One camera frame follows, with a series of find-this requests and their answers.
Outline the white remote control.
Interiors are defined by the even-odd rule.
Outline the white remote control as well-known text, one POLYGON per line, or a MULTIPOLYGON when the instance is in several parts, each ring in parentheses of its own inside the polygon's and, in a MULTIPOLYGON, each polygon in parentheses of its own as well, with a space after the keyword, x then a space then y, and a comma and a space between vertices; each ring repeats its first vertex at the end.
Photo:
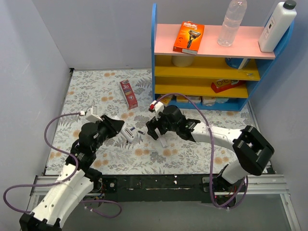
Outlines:
POLYGON ((134 140, 134 135, 131 133, 130 129, 127 127, 124 120, 120 120, 118 116, 114 116, 113 118, 113 126, 116 133, 122 134, 129 143, 132 143, 134 140))

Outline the white battery cover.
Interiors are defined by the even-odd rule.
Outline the white battery cover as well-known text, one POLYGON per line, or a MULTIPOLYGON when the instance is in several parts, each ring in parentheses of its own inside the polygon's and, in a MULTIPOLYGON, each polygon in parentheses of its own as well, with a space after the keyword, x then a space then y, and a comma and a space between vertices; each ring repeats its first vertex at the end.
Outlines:
POLYGON ((167 147, 167 141, 166 141, 166 139, 161 137, 161 138, 159 138, 159 140, 160 140, 162 146, 163 146, 164 148, 166 148, 166 147, 167 147))

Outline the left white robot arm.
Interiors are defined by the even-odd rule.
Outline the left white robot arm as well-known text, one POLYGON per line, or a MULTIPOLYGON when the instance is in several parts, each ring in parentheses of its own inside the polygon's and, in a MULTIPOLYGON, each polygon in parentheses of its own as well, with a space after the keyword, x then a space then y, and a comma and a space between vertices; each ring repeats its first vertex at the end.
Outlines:
POLYGON ((103 142, 118 135, 125 122, 101 116, 99 121, 81 127, 63 169, 42 201, 20 220, 23 231, 60 231, 79 202, 102 188, 101 173, 91 168, 103 142))

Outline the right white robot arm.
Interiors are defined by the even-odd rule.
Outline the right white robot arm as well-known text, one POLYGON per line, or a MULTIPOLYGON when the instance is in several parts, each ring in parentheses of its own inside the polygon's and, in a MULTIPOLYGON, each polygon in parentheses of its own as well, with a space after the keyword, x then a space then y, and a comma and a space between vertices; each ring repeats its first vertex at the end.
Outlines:
POLYGON ((186 141, 212 142, 234 151, 237 160, 226 165, 216 177, 218 187, 223 191, 231 190, 247 175, 260 176, 274 154, 272 145, 253 126, 244 129, 209 127, 199 120, 187 119, 175 105, 164 106, 156 101, 149 110, 155 116, 146 123, 147 133, 154 140, 172 131, 186 141))

